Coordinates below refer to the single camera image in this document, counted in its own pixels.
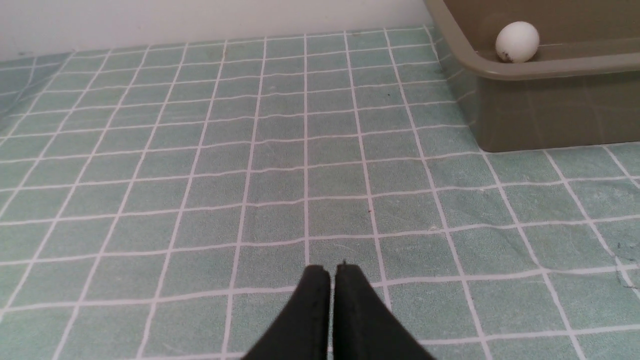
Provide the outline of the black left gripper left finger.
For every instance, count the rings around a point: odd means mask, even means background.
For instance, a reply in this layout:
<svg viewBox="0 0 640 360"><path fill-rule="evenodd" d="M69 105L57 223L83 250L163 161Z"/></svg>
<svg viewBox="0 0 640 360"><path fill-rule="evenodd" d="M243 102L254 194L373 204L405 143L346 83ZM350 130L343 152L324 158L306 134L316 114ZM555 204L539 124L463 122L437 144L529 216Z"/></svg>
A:
<svg viewBox="0 0 640 360"><path fill-rule="evenodd" d="M243 360L326 360L330 274L308 265L286 305Z"/></svg>

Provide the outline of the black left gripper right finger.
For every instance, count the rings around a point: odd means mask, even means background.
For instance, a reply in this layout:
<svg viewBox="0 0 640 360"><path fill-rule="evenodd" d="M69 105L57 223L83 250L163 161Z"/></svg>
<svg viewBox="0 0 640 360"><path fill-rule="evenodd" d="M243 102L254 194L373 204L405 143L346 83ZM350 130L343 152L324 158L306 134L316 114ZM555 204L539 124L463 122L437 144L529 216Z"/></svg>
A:
<svg viewBox="0 0 640 360"><path fill-rule="evenodd" d="M333 299L335 360L434 360L388 309L358 265L337 265Z"/></svg>

